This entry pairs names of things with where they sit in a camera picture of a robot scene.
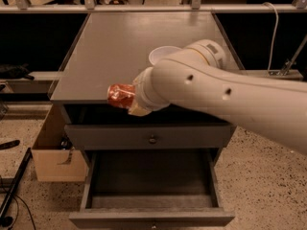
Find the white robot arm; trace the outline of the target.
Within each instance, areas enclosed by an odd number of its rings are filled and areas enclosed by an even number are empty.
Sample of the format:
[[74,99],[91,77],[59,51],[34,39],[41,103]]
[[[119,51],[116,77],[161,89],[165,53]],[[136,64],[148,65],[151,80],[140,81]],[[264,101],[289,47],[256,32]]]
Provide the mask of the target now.
[[200,40],[162,56],[133,81],[129,114],[171,104],[207,113],[307,153],[307,83],[234,74],[223,48]]

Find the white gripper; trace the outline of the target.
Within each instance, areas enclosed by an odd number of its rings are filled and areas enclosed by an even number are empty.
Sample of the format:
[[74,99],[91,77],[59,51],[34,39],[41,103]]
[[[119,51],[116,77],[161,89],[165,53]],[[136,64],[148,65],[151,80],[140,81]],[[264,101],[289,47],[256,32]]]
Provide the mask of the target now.
[[129,115],[143,117],[170,105],[154,90],[152,71],[153,68],[148,67],[134,79],[135,96],[129,107]]

